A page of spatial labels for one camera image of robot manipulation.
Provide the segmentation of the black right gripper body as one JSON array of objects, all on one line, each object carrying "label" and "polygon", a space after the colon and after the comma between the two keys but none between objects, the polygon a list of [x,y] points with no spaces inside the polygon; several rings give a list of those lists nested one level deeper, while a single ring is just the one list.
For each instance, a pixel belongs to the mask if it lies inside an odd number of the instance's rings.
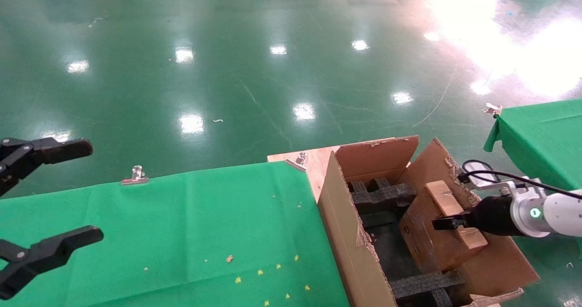
[{"label": "black right gripper body", "polygon": [[468,226],[497,236],[516,236],[512,202],[510,196],[487,196],[470,210]]}]

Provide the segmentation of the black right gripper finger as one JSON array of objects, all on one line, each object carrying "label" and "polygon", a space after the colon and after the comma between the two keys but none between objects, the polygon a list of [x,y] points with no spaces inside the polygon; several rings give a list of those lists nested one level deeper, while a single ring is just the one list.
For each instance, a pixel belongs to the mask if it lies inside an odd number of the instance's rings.
[{"label": "black right gripper finger", "polygon": [[472,212],[462,212],[451,216],[441,216],[432,220],[434,230],[457,230],[460,227],[475,227],[476,218]]}]

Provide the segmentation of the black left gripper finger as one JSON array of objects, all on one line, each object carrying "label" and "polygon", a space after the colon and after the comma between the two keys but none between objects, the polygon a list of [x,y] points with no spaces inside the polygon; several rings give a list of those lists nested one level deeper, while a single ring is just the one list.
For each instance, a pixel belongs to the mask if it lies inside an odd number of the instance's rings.
[{"label": "black left gripper finger", "polygon": [[6,194],[41,165],[91,156],[93,145],[85,138],[58,142],[53,137],[35,141],[4,138],[0,146],[0,195]]},{"label": "black left gripper finger", "polygon": [[42,239],[29,248],[2,239],[0,257],[6,265],[0,272],[1,299],[12,299],[36,276],[64,266],[75,250],[102,239],[104,233],[95,226],[84,226]]}]

